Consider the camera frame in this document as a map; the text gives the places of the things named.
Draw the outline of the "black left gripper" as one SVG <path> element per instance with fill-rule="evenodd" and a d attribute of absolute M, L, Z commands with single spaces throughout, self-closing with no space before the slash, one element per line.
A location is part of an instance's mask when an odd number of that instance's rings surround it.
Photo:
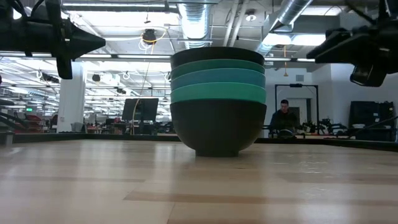
<path fill-rule="evenodd" d="M 22 15 L 24 35 L 30 42 L 25 53 L 30 56 L 33 52 L 47 52 L 56 59 L 57 71 L 60 78 L 71 80 L 72 59 L 100 49 L 106 41 L 97 35 L 79 28 L 69 19 L 64 19 L 61 12 L 60 0 L 36 1 L 29 12 L 22 1 L 18 2 Z M 70 40 L 83 42 L 72 46 Z"/>

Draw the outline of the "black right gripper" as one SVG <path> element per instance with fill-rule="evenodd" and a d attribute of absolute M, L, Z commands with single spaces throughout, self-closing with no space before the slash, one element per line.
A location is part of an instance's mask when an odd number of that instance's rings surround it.
<path fill-rule="evenodd" d="M 306 58 L 316 63 L 351 63 L 351 82 L 380 87 L 386 75 L 397 72 L 397 0 L 380 0 L 375 19 L 354 6 L 350 8 L 370 25 L 327 30 L 325 41 Z"/>

